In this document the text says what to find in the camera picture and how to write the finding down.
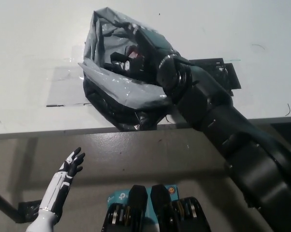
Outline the white and black right hand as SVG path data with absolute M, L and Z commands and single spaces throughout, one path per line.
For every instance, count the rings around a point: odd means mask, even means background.
M 134 79 L 154 78 L 163 58 L 173 53 L 172 46 L 161 34 L 141 26 L 130 24 L 124 30 L 134 44 L 123 54 L 113 52 L 104 68 Z

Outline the white and black left hand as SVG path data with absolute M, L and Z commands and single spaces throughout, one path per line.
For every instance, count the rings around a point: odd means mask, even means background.
M 62 212 L 73 178 L 83 169 L 81 164 L 84 161 L 85 153 L 80 154 L 80 152 L 81 148 L 78 147 L 65 159 L 54 174 L 39 209 L 53 212 L 57 216 Z

